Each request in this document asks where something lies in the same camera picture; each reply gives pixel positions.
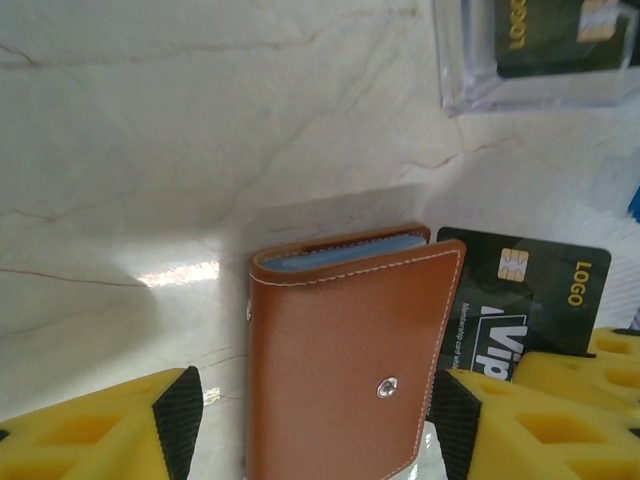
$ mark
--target clear acrylic box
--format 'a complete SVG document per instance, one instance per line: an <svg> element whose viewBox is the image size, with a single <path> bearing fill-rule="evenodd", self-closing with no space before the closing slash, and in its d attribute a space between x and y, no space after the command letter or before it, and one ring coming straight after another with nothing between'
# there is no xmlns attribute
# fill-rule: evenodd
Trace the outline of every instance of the clear acrylic box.
<svg viewBox="0 0 640 480"><path fill-rule="evenodd" d="M632 66L632 59L640 60L640 51L634 56L640 41L636 8L621 0L555 0L555 8L540 10L545 1L554 5L549 0L434 0L442 105L450 114L612 106L640 90L640 66ZM558 21L567 12L560 4L574 14L580 9L573 28ZM527 27L533 28L526 25L529 13L542 26L537 37L526 37ZM542 23L548 20L556 22L555 31ZM513 51L525 52L523 37L532 43L541 35L547 35L543 46L552 48L527 45L526 56L519 57Z"/></svg>

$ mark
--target gold chip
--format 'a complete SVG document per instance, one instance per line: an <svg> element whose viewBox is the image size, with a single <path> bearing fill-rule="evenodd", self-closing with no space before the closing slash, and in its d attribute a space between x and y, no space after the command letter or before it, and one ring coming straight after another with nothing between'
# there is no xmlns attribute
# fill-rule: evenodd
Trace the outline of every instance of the gold chip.
<svg viewBox="0 0 640 480"><path fill-rule="evenodd" d="M524 282L529 263L529 252L503 248L498 267L498 278L511 282Z"/></svg>

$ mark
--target black foam edge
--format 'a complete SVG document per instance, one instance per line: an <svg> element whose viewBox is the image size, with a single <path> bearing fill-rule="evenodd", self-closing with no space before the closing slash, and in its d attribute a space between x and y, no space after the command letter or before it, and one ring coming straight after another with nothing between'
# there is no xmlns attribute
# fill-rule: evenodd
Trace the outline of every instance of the black foam edge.
<svg viewBox="0 0 640 480"><path fill-rule="evenodd" d="M473 460L482 402L446 370L436 372L431 418L447 478L466 480Z"/></svg>
<svg viewBox="0 0 640 480"><path fill-rule="evenodd" d="M152 408L169 479L187 480L204 410L198 369L188 367Z"/></svg>
<svg viewBox="0 0 640 480"><path fill-rule="evenodd" d="M616 328L613 333L627 337L640 337L640 330L634 330L633 328Z"/></svg>

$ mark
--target white stitching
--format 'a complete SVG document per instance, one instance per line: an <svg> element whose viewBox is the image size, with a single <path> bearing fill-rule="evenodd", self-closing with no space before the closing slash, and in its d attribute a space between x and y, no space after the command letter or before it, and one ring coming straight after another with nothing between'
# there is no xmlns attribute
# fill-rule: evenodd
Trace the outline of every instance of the white stitching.
<svg viewBox="0 0 640 480"><path fill-rule="evenodd" d="M424 235L420 232L403 232L403 233L398 233L397 235L391 235L390 237L371 238L368 240L362 240L360 242L346 243L344 245L335 245L333 247L327 247L327 248L319 248L318 250L310 250L308 252L287 252L287 253L283 253L282 255L276 255L275 257L264 258L260 261L267 262L269 260L277 260L278 258L303 257L305 255L311 255L313 253L328 252L330 250L339 250L341 248L356 247L358 245L364 245L367 243L380 242L382 240L389 240L391 238L401 237L402 235L412 235L412 236L425 238Z"/></svg>
<svg viewBox="0 0 640 480"><path fill-rule="evenodd" d="M303 287L305 285L314 285L316 283L331 282L339 278L353 277L355 275L360 275L362 273L369 273L369 272L375 272L377 270L384 270L385 268L399 267L401 265L406 265L408 263L421 262L423 260L429 260L431 258L449 255L450 253L455 253L458 256L458 262L460 261L460 252L456 250L448 250L446 252L436 253L435 255L427 255L425 257L416 257L410 260L405 260L404 262L390 263L388 265L381 265L379 267L367 268L365 270L356 270L355 272L343 273L342 275L336 275L334 277L319 278L318 280L309 280L308 282L276 283L276 282L267 282L266 280L261 280L259 278L256 278L252 273L249 274L249 276L253 278L256 282L262 283L263 285L269 285L271 287Z"/></svg>
<svg viewBox="0 0 640 480"><path fill-rule="evenodd" d="M433 350L433 357L431 357L431 370L429 371L429 378L427 380L427 388L424 391L424 398L422 399L422 410L420 411L420 418L418 418L418 431L416 432L416 441L413 444L413 452L411 452L411 457L409 458L409 461L406 462L404 465L402 465L400 468L394 470L393 472L391 472L389 475L387 475L386 477L382 477L380 480L388 480L391 477L393 477L396 473L401 472L402 470L404 470L405 468L407 468L409 465L411 465L413 458L416 456L416 454L418 453L418 449L420 448L420 440L422 440L420 437L420 425L424 423L425 421L425 415L427 413L427 398L429 397L429 390L430 387L433 383L433 375L435 373L436 370L436 360L437 360L437 356L439 353L439 348L438 345L441 344L442 342L442 337L444 336L444 330L445 330L445 325L447 324L447 312L449 310L449 306L451 305L451 299L453 296L453 287L456 284L456 278L457 278L457 272L458 269L460 268L460 252L458 251L449 251L449 252L445 252L444 254L448 254L448 253L455 253L456 254L456 268L454 270L454 274L453 277L451 278L451 286L449 287L449 295L447 296L447 304L444 307L444 312L442 313L442 320L440 321L440 330L438 331L438 340L436 342L436 347Z"/></svg>
<svg viewBox="0 0 640 480"><path fill-rule="evenodd" d="M416 441L413 444L413 451L411 452L411 457L409 459L408 462L406 462L404 465L402 465L400 468L394 470L393 472L391 472L390 474L386 475L385 477L382 477L380 480L389 480L391 477L393 477L396 473L401 472L402 470L404 470L405 468L407 468L409 465L411 465L411 462L413 461L413 458L416 456L418 449L420 448L420 440L421 440L421 435L420 435L420 426L422 423L424 423L425 421L425 415L426 415L426 411L427 411L427 400L429 398L429 390L430 387L433 383L433 375L435 373L436 370L436 360L437 360L437 356L439 353L439 349L438 349L438 345L441 344L442 342L442 337L444 335L444 330L445 330L445 325L447 323L447 312L449 311L449 306L451 305L451 299L453 296L453 290L454 290L454 286L456 284L456 278L457 278L457 273L458 270L460 268L460 252L457 250L448 250L446 252L441 252L441 253L436 253L434 255L427 255L424 257L417 257L417 258L412 258L410 260L405 260L404 262L398 262L398 263L390 263L388 265L382 265L379 267L373 267L373 268L368 268L365 270L357 270L355 272L349 272L349 273L345 273L342 275L336 275L334 277L327 277L327 278L320 278L318 280L312 280L309 282L299 282L299 283L273 283L273 282L266 282L264 280L260 280L256 277L253 276L253 274L250 274L251 278L253 278L256 282L258 283L262 283L263 285L269 285L269 286L273 286L273 287L300 287L300 286L304 286L304 285L313 285L316 283L320 283L320 282L329 282L332 280L337 280L339 278L345 278L345 277L351 277L354 275L360 275L363 273L370 273L370 272L375 272L377 270L382 270L385 268L392 268L392 267L398 267L401 265L407 265L409 263L415 263L415 262L421 262L424 260L429 260L432 258L437 258L437 257L442 257L445 255L449 255L454 253L456 255L456 268L454 270L454 274L451 278L451 286L449 287L449 294L447 296L447 303L445 305L444 308L444 312L442 313L442 320L440 321L440 330L438 331L438 339L436 341L436 347L433 350L433 357L431 358L431 369L429 370L429 377L427 379L427 387L424 391L424 397L422 399L422 409L420 411L420 418L418 418L418 431L416 432Z"/></svg>

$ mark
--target leather wallet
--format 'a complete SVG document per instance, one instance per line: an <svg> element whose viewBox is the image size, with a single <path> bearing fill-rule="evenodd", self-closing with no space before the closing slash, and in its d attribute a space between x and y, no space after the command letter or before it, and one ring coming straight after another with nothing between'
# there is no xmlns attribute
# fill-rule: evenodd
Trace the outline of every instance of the leather wallet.
<svg viewBox="0 0 640 480"><path fill-rule="evenodd" d="M462 267L422 225L250 266L247 480L386 480L415 460Z"/></svg>

